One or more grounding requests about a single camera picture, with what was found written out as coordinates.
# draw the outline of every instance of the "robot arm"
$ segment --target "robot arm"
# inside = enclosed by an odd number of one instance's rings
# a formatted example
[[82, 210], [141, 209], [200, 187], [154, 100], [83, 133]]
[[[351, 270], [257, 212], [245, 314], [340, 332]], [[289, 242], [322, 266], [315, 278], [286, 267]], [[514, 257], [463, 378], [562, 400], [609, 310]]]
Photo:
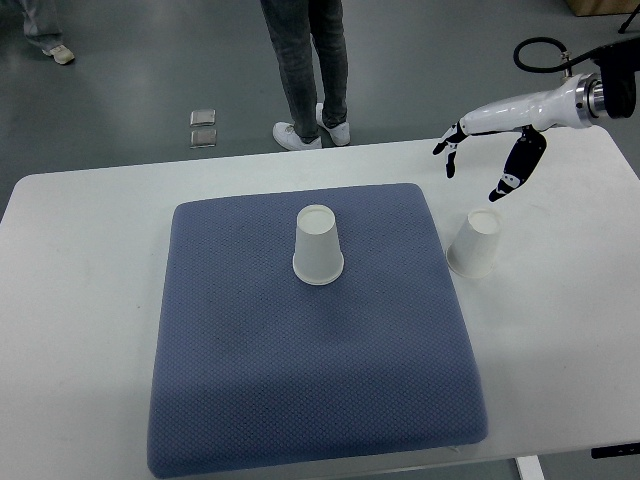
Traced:
[[[546, 149], [546, 140], [540, 132], [553, 126], [587, 128], [602, 117], [628, 118], [633, 113], [634, 72], [640, 70], [640, 37], [599, 47], [550, 69], [528, 67], [519, 61], [517, 55], [523, 46], [548, 40], [553, 39], [531, 39], [520, 44], [514, 53], [516, 64], [528, 71], [548, 73], [570, 68], [591, 58], [600, 66], [602, 76], [569, 76], [555, 90], [521, 95], [480, 107], [453, 125], [433, 151], [434, 155], [445, 151], [447, 177], [451, 178], [455, 174], [458, 145], [469, 135], [521, 131], [520, 139], [509, 154], [502, 178], [489, 196], [492, 202], [522, 186], [533, 173]], [[563, 56], [566, 58], [568, 53], [563, 52]]]

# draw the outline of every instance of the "person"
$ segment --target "person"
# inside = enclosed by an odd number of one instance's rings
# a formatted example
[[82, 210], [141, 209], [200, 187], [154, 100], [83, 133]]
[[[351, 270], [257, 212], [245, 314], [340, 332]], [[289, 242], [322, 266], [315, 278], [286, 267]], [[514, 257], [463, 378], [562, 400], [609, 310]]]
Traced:
[[[275, 124], [274, 139], [287, 150], [322, 148], [320, 126], [335, 145], [347, 145], [348, 64], [341, 0], [260, 1], [293, 119], [293, 124]], [[320, 61], [324, 103], [317, 103], [311, 37]]]
[[62, 30], [58, 23], [58, 13], [54, 0], [14, 0], [24, 16], [24, 36], [52, 57], [56, 63], [66, 65], [75, 56], [64, 46]]

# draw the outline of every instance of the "metal plate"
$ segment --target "metal plate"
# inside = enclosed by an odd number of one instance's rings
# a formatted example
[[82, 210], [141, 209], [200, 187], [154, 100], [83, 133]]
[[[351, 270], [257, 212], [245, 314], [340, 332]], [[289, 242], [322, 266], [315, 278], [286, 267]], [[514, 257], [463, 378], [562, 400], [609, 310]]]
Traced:
[[217, 132], [215, 128], [204, 128], [191, 132], [191, 148], [215, 147]]
[[213, 125], [216, 123], [216, 111], [209, 110], [194, 110], [191, 112], [191, 126], [201, 127], [204, 125]]

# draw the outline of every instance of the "black fingertip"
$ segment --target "black fingertip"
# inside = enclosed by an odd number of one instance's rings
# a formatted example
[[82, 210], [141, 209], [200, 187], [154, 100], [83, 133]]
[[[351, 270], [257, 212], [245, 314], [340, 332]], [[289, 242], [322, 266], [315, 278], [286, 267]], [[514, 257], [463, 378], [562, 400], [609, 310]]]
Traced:
[[489, 201], [490, 202], [495, 202], [496, 200], [500, 200], [505, 195], [506, 195], [506, 193], [498, 193], [497, 190], [494, 190], [493, 192], [491, 192], [489, 194]]

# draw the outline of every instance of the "black cable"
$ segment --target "black cable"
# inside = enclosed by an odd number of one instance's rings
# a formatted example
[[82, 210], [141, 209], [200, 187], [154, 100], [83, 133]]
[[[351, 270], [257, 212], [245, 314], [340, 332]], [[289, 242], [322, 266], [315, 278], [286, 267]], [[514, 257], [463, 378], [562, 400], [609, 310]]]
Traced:
[[627, 21], [622, 24], [622, 26], [618, 30], [618, 33], [624, 33], [627, 30], [627, 27], [631, 24], [631, 21], [636, 17], [636, 15], [638, 15], [638, 13], [640, 13], [640, 3], [636, 7], [636, 9], [633, 11], [631, 16], [627, 19]]
[[591, 58], [591, 55], [593, 55], [593, 53], [597, 50], [597, 48], [590, 50], [587, 53], [583, 53], [579, 57], [574, 58], [573, 60], [561, 63], [560, 65], [557, 65], [555, 67], [532, 67], [530, 65], [525, 65], [520, 61], [520, 50], [522, 50], [527, 45], [531, 45], [532, 43], [550, 43], [551, 45], [555, 45], [556, 47], [558, 47], [562, 53], [568, 53], [567, 47], [565, 47], [562, 42], [551, 37], [534, 37], [519, 43], [516, 49], [513, 51], [513, 61], [515, 62], [515, 64], [518, 66], [519, 69], [524, 70], [525, 72], [530, 72], [530, 73], [562, 72], [563, 70], [566, 70], [569, 67], [573, 67], [574, 65], [582, 63], [585, 60]]

